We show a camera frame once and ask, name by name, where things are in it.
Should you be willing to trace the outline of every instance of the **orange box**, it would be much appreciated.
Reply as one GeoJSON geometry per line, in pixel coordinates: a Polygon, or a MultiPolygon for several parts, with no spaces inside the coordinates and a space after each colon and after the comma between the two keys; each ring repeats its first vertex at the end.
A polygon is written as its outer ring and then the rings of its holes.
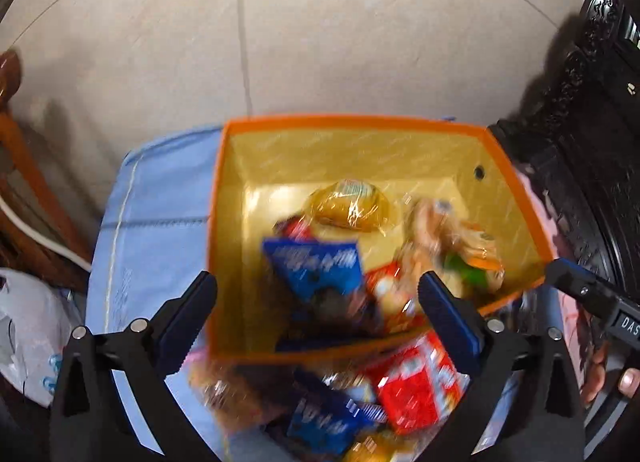
{"type": "MultiPolygon", "coordinates": [[[[325,350],[274,352],[290,309],[264,282],[262,239],[273,235],[276,220],[299,212],[311,192],[343,178],[370,182],[392,199],[406,193],[445,198],[460,218],[491,233],[506,273],[496,295],[470,295],[481,314],[539,285],[552,260],[513,166],[484,127],[359,115],[230,121],[218,151],[209,227],[208,268],[218,280],[218,302],[207,321],[212,357],[303,363],[367,356],[421,332],[325,350]],[[474,174],[478,167],[482,179],[474,174]]],[[[357,235],[363,269],[392,259],[403,241],[402,226],[396,229],[386,236],[357,235]]],[[[336,232],[335,238],[345,238],[344,233],[350,232],[336,232]]]]}

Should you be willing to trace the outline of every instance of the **blue snack bag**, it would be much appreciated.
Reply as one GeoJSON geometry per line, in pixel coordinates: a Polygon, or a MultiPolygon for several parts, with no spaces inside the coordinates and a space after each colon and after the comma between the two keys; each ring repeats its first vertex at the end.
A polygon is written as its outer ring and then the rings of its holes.
{"type": "Polygon", "coordinates": [[[287,436],[303,441],[311,452],[340,455],[351,447],[360,431],[375,428],[375,419],[349,395],[332,390],[314,374],[299,368],[294,379],[302,397],[287,436]]]}
{"type": "Polygon", "coordinates": [[[347,296],[362,284],[356,242],[310,243],[287,238],[266,238],[262,251],[303,302],[321,289],[332,288],[347,296]]]}

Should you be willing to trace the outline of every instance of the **wooden chair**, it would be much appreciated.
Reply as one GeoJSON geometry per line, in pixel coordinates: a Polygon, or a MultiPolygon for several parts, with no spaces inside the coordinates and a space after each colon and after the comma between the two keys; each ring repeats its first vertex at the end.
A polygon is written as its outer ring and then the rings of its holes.
{"type": "MultiPolygon", "coordinates": [[[[91,249],[82,238],[71,219],[60,206],[58,199],[47,186],[22,135],[22,131],[12,117],[8,101],[20,87],[22,67],[15,51],[0,54],[0,145],[9,154],[15,168],[23,176],[42,210],[49,216],[55,232],[80,257],[91,262],[91,249]]],[[[14,196],[6,178],[0,177],[0,196],[20,216],[26,213],[14,196]]],[[[38,245],[22,233],[0,211],[0,263],[12,268],[31,271],[49,283],[66,285],[69,288],[85,291],[86,275],[70,262],[38,245]],[[3,246],[9,246],[9,252],[3,246]]]]}

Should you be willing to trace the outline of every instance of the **clear plastic bag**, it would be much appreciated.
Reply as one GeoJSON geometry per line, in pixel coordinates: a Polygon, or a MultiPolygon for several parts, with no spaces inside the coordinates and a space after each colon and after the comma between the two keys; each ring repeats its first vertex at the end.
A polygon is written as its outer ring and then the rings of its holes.
{"type": "Polygon", "coordinates": [[[261,398],[233,366],[195,360],[189,382],[228,435],[267,424],[284,413],[282,407],[261,398]]]}
{"type": "Polygon", "coordinates": [[[371,232],[389,222],[391,204],[374,185],[344,179],[313,192],[307,212],[321,224],[371,232]]]}
{"type": "Polygon", "coordinates": [[[451,204],[446,200],[411,194],[406,194],[403,200],[408,207],[405,226],[409,238],[430,255],[439,256],[447,246],[444,237],[456,224],[451,204]]]}
{"type": "Polygon", "coordinates": [[[49,406],[62,349],[79,316],[35,277],[0,269],[0,280],[0,373],[26,397],[49,406]]]}

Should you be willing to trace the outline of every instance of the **chair leg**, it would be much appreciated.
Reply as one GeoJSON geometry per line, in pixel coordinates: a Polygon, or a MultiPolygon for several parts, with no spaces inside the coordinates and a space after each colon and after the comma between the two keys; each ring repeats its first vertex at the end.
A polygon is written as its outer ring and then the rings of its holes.
{"type": "Polygon", "coordinates": [[[87,243],[47,186],[47,182],[24,141],[20,127],[11,117],[8,108],[4,106],[3,109],[0,108],[0,143],[9,152],[12,162],[33,190],[42,209],[51,217],[67,247],[87,262],[91,262],[92,254],[87,243]]]}

